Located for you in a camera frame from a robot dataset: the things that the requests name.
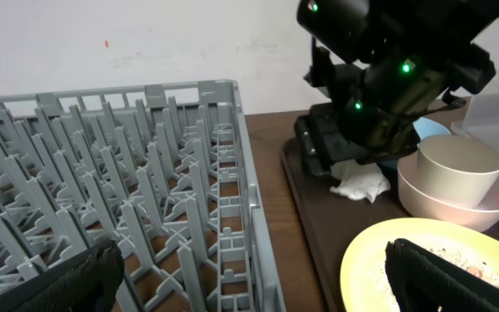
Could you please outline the white napkin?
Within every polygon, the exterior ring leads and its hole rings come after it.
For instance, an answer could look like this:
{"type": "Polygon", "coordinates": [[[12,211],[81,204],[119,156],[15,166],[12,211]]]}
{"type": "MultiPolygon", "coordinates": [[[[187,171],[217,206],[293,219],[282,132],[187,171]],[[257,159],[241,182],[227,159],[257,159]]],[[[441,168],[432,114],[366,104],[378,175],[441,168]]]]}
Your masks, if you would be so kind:
{"type": "Polygon", "coordinates": [[[375,163],[360,165],[355,160],[345,160],[331,166],[331,175],[340,181],[330,192],[352,201],[367,199],[371,204],[383,192],[391,190],[389,180],[375,163]]]}

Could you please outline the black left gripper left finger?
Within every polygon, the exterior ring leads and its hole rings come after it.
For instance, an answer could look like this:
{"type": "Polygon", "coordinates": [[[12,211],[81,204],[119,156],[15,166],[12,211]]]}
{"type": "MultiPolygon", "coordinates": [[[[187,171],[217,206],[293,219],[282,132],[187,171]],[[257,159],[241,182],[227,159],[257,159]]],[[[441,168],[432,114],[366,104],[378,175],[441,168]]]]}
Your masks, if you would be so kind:
{"type": "Polygon", "coordinates": [[[0,295],[0,312],[108,312],[125,275],[107,239],[0,295]]]}

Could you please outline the cream white cup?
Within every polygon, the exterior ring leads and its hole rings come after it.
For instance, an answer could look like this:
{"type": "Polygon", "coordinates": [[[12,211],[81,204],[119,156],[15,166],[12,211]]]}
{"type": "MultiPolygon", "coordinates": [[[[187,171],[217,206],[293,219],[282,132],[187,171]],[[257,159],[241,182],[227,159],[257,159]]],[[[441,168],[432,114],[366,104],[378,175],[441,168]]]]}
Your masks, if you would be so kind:
{"type": "Polygon", "coordinates": [[[472,138],[433,135],[418,144],[416,176],[426,194],[473,209],[499,177],[499,152],[472,138]]]}

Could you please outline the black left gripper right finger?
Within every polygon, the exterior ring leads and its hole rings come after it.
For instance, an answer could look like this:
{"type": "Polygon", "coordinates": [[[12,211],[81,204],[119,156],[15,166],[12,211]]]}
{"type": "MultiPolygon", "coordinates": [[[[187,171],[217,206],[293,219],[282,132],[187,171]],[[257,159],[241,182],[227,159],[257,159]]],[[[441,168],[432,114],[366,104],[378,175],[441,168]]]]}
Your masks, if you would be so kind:
{"type": "Polygon", "coordinates": [[[499,289],[404,238],[385,248],[385,271],[404,312],[499,312],[499,289]]]}

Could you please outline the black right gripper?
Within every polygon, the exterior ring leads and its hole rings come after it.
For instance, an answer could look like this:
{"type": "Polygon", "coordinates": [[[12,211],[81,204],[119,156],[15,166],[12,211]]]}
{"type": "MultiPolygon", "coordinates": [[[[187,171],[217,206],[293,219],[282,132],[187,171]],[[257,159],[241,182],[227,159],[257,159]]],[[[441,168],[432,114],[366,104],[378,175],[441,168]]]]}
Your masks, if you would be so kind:
{"type": "Polygon", "coordinates": [[[412,124],[432,113],[437,97],[444,109],[458,109],[466,101],[454,90],[477,94],[496,74],[489,53],[470,42],[387,37],[369,57],[364,69],[334,64],[329,49],[312,46],[305,78],[324,88],[329,101],[313,105],[294,124],[305,173],[324,176],[340,161],[369,164],[415,152],[412,124]]]}

